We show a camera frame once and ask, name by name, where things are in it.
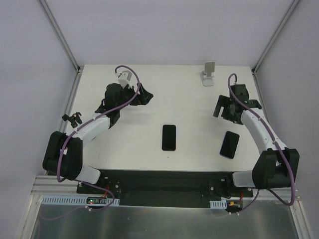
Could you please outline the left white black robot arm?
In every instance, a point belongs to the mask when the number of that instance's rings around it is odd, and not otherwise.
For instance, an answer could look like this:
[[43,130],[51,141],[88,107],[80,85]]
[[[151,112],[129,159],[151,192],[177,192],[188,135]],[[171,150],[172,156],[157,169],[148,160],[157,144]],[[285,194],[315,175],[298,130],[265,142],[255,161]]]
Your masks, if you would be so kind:
[[63,115],[73,128],[68,133],[55,131],[51,134],[42,167],[49,173],[58,175],[60,180],[68,179],[88,183],[95,194],[102,193],[105,181],[101,172],[83,162],[83,148],[100,133],[110,129],[120,118],[120,110],[127,105],[147,105],[153,98],[142,84],[138,90],[133,86],[112,83],[106,87],[101,104],[92,115],[92,119],[83,123],[79,112],[72,116]]

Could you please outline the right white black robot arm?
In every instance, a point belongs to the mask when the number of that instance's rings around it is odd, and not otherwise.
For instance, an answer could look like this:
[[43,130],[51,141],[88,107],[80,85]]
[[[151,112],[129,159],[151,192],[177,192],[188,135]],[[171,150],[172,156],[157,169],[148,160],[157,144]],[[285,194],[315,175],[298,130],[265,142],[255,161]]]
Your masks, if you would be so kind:
[[228,97],[219,96],[213,115],[244,125],[257,145],[260,156],[252,170],[232,174],[233,179],[224,184],[225,193],[234,197],[242,191],[242,187],[291,187],[299,164],[298,151],[289,149],[277,137],[266,120],[260,103],[249,98],[244,84],[235,84],[229,89]]

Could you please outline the blue edged black phone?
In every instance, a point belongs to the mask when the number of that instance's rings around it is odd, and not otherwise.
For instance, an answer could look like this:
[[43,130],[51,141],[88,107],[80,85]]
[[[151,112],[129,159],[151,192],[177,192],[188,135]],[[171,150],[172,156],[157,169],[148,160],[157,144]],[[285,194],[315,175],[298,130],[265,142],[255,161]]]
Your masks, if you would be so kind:
[[227,131],[220,149],[220,155],[228,159],[234,159],[239,139],[239,134]]

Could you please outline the white phone stand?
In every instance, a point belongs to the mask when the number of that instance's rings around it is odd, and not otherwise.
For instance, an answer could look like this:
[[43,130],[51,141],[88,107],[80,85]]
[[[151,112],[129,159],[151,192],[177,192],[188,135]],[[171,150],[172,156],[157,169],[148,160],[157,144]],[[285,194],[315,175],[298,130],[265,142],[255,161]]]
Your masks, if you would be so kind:
[[200,73],[202,84],[204,87],[211,87],[214,85],[215,62],[206,62],[204,70]]

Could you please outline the aluminium frame post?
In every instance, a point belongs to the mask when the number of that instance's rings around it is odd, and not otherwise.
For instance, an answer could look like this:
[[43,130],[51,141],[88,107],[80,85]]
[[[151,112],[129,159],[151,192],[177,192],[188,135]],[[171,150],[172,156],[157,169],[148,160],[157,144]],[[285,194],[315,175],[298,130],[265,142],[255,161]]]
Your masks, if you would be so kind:
[[287,10],[285,11],[283,17],[279,21],[277,27],[275,28],[273,34],[271,35],[269,41],[267,42],[264,50],[262,51],[260,57],[258,58],[256,64],[252,68],[252,74],[253,75],[256,75],[256,73],[258,72],[258,70],[262,66],[262,64],[265,61],[266,57],[268,56],[268,54],[270,53],[270,51],[274,47],[277,39],[279,38],[279,36],[283,32],[285,26],[287,25],[287,23],[289,22],[290,18],[292,17],[292,15],[294,14],[294,12],[296,11],[297,7],[300,5],[301,2],[302,2],[301,0],[292,0],[291,3],[289,4],[289,6],[288,6]]
[[66,38],[48,4],[48,2],[46,0],[38,0],[37,1],[42,9],[42,11],[44,12],[45,17],[47,18],[58,42],[60,43],[64,53],[66,54],[68,60],[70,61],[72,67],[74,68],[74,70],[76,72],[79,72],[81,67],[78,64],[76,58],[74,57],[74,54],[71,51],[71,48],[69,46],[69,44],[66,41]]

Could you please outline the right aluminium frame post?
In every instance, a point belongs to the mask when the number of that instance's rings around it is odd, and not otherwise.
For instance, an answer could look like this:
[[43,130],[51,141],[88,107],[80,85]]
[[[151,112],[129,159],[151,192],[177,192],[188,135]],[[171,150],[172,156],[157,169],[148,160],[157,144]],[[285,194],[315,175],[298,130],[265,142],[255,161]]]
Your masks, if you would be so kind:
[[301,2],[302,2],[301,0],[292,0],[291,3],[289,4],[289,6],[288,6],[287,10],[285,11],[283,17],[279,21],[277,27],[275,28],[273,34],[271,35],[269,41],[267,42],[264,50],[262,51],[260,57],[258,58],[256,64],[252,68],[252,74],[253,75],[256,75],[256,73],[258,72],[258,70],[262,66],[262,64],[265,61],[266,57],[268,56],[268,54],[270,53],[270,51],[274,47],[277,39],[279,38],[279,36],[283,32],[285,26],[287,25],[287,23],[289,22],[290,18],[292,17],[292,15],[294,14],[294,12],[296,11],[297,7],[300,5]]

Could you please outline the black phone centre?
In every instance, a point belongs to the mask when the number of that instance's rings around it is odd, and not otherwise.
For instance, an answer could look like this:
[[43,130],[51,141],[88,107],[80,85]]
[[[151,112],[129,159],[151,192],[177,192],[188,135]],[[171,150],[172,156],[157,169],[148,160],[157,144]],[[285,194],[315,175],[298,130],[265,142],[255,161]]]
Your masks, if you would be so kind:
[[171,124],[164,124],[162,126],[162,145],[163,151],[176,150],[176,126]]

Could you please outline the left aluminium frame post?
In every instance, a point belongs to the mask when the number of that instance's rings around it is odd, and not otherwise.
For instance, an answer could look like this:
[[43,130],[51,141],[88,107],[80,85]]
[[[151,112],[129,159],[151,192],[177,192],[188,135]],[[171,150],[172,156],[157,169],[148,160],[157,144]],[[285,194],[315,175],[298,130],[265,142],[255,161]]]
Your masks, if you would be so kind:
[[66,41],[66,38],[48,4],[48,2],[46,0],[38,0],[37,1],[42,9],[42,11],[44,12],[45,17],[47,18],[58,42],[60,43],[64,53],[66,54],[68,60],[70,61],[72,67],[74,68],[74,70],[76,72],[79,72],[81,67],[78,64],[76,58],[74,57],[74,54],[71,51],[71,48],[69,46],[69,44]]

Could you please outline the black clamp mount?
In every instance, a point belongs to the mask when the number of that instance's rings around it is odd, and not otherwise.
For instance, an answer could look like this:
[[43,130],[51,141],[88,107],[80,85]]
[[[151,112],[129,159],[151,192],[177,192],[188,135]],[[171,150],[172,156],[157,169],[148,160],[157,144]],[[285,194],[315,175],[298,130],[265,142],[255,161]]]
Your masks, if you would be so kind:
[[68,121],[71,124],[72,128],[76,128],[78,125],[82,124],[82,120],[81,120],[81,113],[80,112],[76,112],[74,114],[72,114],[71,116],[68,116],[67,114],[64,114],[62,116],[63,121]]

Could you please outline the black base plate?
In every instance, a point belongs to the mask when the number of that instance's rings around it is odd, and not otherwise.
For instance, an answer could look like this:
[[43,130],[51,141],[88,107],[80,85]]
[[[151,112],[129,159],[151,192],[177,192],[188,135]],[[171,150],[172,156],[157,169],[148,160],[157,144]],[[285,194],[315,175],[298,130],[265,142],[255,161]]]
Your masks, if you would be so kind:
[[78,194],[115,197],[121,206],[209,208],[222,198],[253,197],[233,184],[231,172],[102,170],[97,187],[82,184]]

